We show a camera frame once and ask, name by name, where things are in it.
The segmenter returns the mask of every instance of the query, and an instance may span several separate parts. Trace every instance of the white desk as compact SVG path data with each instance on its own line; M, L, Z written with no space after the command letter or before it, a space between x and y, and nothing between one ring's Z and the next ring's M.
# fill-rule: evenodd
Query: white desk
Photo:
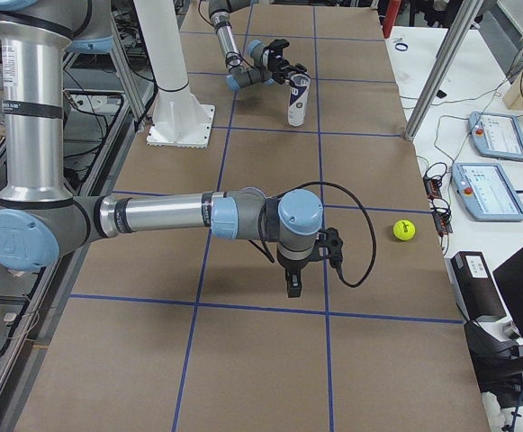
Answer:
M392 37L386 44L401 96L412 98L419 96L445 34L446 30L443 29L408 27L393 29ZM394 48L394 40L399 38L408 44L409 49L398 51ZM503 72L480 33L469 31L441 86L441 90L447 96L441 100L436 98L434 104L475 98L497 88L504 79ZM417 154L426 158L430 164L443 161L450 166L451 160L433 147L439 117L448 114L466 118L471 112L483 111L485 107L488 112L493 113L522 114L523 112L512 112L505 107L502 96L508 89L509 83L506 82L497 90L495 96L494 93L488 93L475 101L445 103L431 107L414 140ZM411 99L401 99L401 101L409 118L412 110L407 108L413 107L416 101ZM519 122L523 130L523 117L519 118ZM468 131L467 121L443 118L438 130L437 145L454 158ZM473 149L470 139L465 142L456 161L500 162L513 186L516 189L523 189L523 162L496 161L480 157ZM425 172L425 163L419 161L419 168L421 173ZM449 176L445 179L442 191L446 190L448 183ZM450 244L446 258L452 257L459 250L479 250L483 252L489 268L493 270L523 246L523 222L476 222L469 217L463 204L455 196L453 188L449 188L447 192L450 193L449 201L453 214L451 224L454 234L449 236ZM484 327L497 338L504 338L500 332L500 323L484 325ZM505 409L503 412L508 422L511 420L510 412L511 409ZM518 420L516 431L523 431L523 417Z

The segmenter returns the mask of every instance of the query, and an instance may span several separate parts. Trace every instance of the can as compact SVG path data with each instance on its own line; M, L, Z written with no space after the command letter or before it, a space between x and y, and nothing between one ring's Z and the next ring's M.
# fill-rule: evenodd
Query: can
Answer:
M310 83L311 79L305 74L295 74L289 79L291 91L289 93L287 120L292 126L303 125Z

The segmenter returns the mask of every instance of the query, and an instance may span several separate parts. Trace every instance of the blue tape grid line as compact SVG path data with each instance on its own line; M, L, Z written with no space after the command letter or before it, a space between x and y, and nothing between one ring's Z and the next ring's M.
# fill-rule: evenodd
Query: blue tape grid line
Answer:
M315 8L312 8L313 14L313 41L315 49L315 97L317 100L317 141L319 149L319 179L323 181L323 147L321 144L321 116L320 116L320 94L319 94L319 53L317 49L317 16ZM321 202L325 202L325 188L320 184ZM323 228L325 228L325 214L323 214ZM331 354L331 322L329 318L329 279L327 272L327 262L323 261L323 297L325 306L325 352L327 357L327 394L329 405L329 432L335 432L335 410L333 406L333 361Z
M253 8L249 9L249 18L248 18L248 28L251 23L251 16L253 13ZM314 39L315 41L315 61L316 61L316 79L315 79L315 85L316 85L316 91L317 91L317 105L319 107L319 73L317 71L317 65L318 65L318 53L317 53L317 34L316 34L316 16L315 16L315 10L313 9L313 37L312 38L306 38L306 39ZM248 29L246 30L246 42L248 38ZM330 39L330 40L344 40L341 38L322 38L322 39ZM365 40L365 41L383 41L383 40ZM225 74L215 74L215 73L203 73L204 75L225 75ZM384 82L384 81L368 81L368 80L336 80L336 79L322 79L326 81L349 81L349 82L376 82L376 83L392 83L392 82ZM322 171L322 147L321 147L321 135L322 134L328 134L327 132L321 132L320 130L320 111L318 108L317 111L317 123L318 123L318 130L317 132L307 132L307 131L297 131L297 130L261 130L261 129L254 129L254 128L236 128L232 127L233 122L233 116L235 112L235 105L237 101L237 95L235 94L233 97L233 102L231 106L230 111L230 120L229 120L229 126L227 128L219 128L219 129L226 129L226 139L225 139L225 146L223 150L223 155L221 159L221 167L220 167L220 173L218 177L218 183L217 183L217 190L220 190L221 188L221 180L223 176L223 171L225 167L225 161L227 157L227 152L229 148L230 143L230 134L232 130L253 130L253 131L278 131L278 132L293 132L293 133L317 133L318 135L318 142L319 142L319 166L320 166L320 180L323 179L323 171ZM387 137L387 136L395 136L399 137L399 135L387 135L387 134L363 134L363 133L330 133L330 134L339 134L339 135L365 135L365 136L381 136L381 137ZM320 188L321 191L321 198L324 198L323 193L323 187ZM133 191L114 191L115 193L119 194L137 194L142 196L167 196L163 193L141 193L141 192L133 192ZM339 208L349 208L352 209L349 206L330 206L330 207L339 207ZM246 305L230 305L230 304L220 304L220 303L210 303L210 302L200 302L201 300L201 293L203 289L203 280L205 276L205 270L207 266L207 259L209 256L209 249L211 245L211 232L208 235L207 242L205 245L205 250L203 254L203 263L199 278L199 285L197 289L197 294L195 296L195 301L175 301L175 300L160 300L160 299L143 299L143 298L129 298L129 297L116 297L116 296L102 296L102 295L90 295L90 294L72 294L72 298L78 298L78 299L95 299L95 300L106 300L106 301L118 301L118 302L145 302L145 303L157 303L157 304L169 304L169 305L177 305L177 306L186 306L186 307L193 307L193 316L191 321L191 327L189 330L189 336L187 340L187 347L185 350L185 359L183 364L183 370L181 374L181 380L179 383L179 390L177 394L177 400L176 400L176 410L175 410L175 416L172 424L172 432L176 432L180 410L181 410L181 404L183 401L183 391L185 388L185 380L187 376L187 370L189 366L190 356L191 356L191 350L193 345L193 338L194 338L194 331L196 327L196 321L197 321L197 314L200 307L204 308L215 308L215 309L233 309L233 310L243 310L243 311L264 311L264 312L280 312L280 313L299 313L299 314L310 314L310 315L320 315L323 316L325 319L326 324L326 348L327 348L327 365L328 365L328 393L329 393L329 432L334 432L335 425L334 425L334 411L333 411L333 382L332 382L332 360L331 360L331 338L330 338L330 316L339 316L339 317L346 317L346 318L360 318L360 319L370 319L370 320L402 320L402 321L414 321L414 322L431 322L431 323L447 323L447 324L461 324L462 321L460 320L454 320L454 319L429 319L429 318L416 318L416 317L395 317L395 316L385 316L385 315L372 315L372 314L356 314L356 313L346 313L346 312L331 312L329 310L329 281L328 281L328 272L326 263L323 263L323 272L324 272L324 295L325 295L325 310L301 310L301 309L288 309L288 308L270 308L270 307L260 307L260 306L246 306Z
M249 5L249 18L248 18L246 33L249 31L249 25L251 24L251 15L253 14L253 7L251 7L251 6L252 6L252 4ZM245 37L245 40L243 42L243 50L245 49L246 44L247 44L247 36ZM233 123L233 116L234 116L234 113L235 113L235 105L236 105L236 103L237 103L237 93L235 93L233 95L233 102L231 104L231 112L230 112L230 117L229 117L229 126L227 128L227 134L225 136L225 146L224 146L224 149L223 149L223 156L221 158L221 166L220 166L220 169L219 169L219 176L218 176L218 179L217 179L217 190L218 191L221 188L221 181L222 181L222 178L223 178L223 170L225 168L225 160L226 160L227 151L228 151L228 148L229 148L229 141L230 141L230 135L231 135L231 124ZM209 230L209 233L207 235L207 243L205 245L205 252L203 254L203 264L202 264L202 267L201 267L201 274L199 276L199 286L197 288L197 294L195 296L195 305L194 305L194 308L193 308L193 317L191 318L191 328L189 329L189 338L187 340L187 348L185 350L185 360L184 360L184 363L183 363L183 372L181 373L181 380L180 380L180 383L179 383L179 391L178 391L178 394L177 394L177 402L176 402L176 408L175 408L175 416L173 418L173 425L171 427L171 432L176 432L178 421L179 421L179 413L181 411L181 403L183 401L183 390L185 388L185 379L186 379L186 376L187 376L187 367L189 365L189 360L190 360L190 356L191 356L191 348L192 348L192 345L193 345L194 331L195 331L195 326L196 326L196 322L197 322L197 313L199 311L200 300L201 300L201 292L202 292L202 289L203 289L203 280L204 280L204 277L205 277L205 268L207 266L207 258L209 256L209 247L211 245L211 236L212 236L212 234L211 234L211 231Z
M318 315L325 316L327 314L324 310L311 309L296 309L296 308L275 308L267 306L249 306L247 304L226 304L213 302L195 302L182 300L168 300L168 299L151 299L143 297L122 297L118 295L102 295L102 294L85 294L72 293L69 296L72 299L81 300L99 300L105 302L131 302L131 303L147 303L147 304L166 304L170 306L185 306L210 309L227 309L236 311L259 311L272 313L296 313L302 315ZM399 315L380 315L374 313L354 313L354 312L335 312L329 311L331 317L354 318L361 320L383 320L383 321L406 321L406 322L425 322L430 324L452 324L461 325L464 322L460 319L445 319L445 318L424 318L424 317L407 317Z
M283 132L283 133L304 133L308 135L341 135L348 137L374 137L374 138L401 138L399 133L372 133L372 132L326 132L317 130L292 130L292 129L267 129L267 128L248 128L244 126L213 126L214 129L232 129L234 131L254 131L254 132Z
M215 33L212 31L198 31L198 30L182 30L179 33L181 34L202 34L215 36ZM307 39L310 41L355 41L355 42L385 42L383 39L368 39L368 38L333 38L333 37L317 37L315 34L313 36L293 36L291 34L246 34L246 33L233 33L234 36L249 36L255 38L291 38L291 39Z
M222 72L187 72L187 75L208 75L213 77L226 77L227 73ZM355 78L318 78L314 77L313 81L331 81L339 83L371 83L371 84L395 84L395 81L384 81L379 79L355 79Z

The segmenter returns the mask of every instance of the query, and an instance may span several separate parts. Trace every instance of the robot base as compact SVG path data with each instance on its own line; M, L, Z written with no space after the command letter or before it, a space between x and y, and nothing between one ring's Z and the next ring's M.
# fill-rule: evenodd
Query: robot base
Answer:
M215 107L201 105L187 94L176 101L160 98L153 113L153 126L147 143L150 146L177 146L205 149L209 144Z

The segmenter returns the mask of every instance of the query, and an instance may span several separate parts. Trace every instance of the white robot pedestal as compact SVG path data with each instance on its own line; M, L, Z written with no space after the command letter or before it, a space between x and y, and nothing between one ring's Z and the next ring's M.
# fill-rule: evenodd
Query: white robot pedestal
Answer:
M148 144L206 148L215 107L191 94L173 2L135 0L135 9L159 87Z

